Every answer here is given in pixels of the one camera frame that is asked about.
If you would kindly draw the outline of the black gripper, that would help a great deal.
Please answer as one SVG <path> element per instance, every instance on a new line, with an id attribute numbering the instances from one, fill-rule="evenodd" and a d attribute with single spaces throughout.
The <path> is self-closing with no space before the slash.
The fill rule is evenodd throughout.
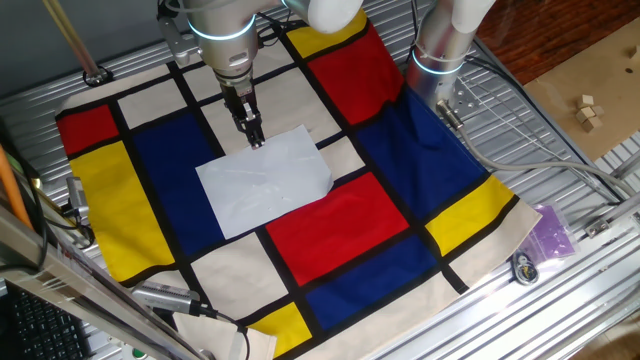
<path id="1" fill-rule="evenodd" d="M 246 136 L 252 149 L 262 147 L 265 137 L 252 81 L 249 78 L 223 81 L 220 87 L 237 130 Z"/>

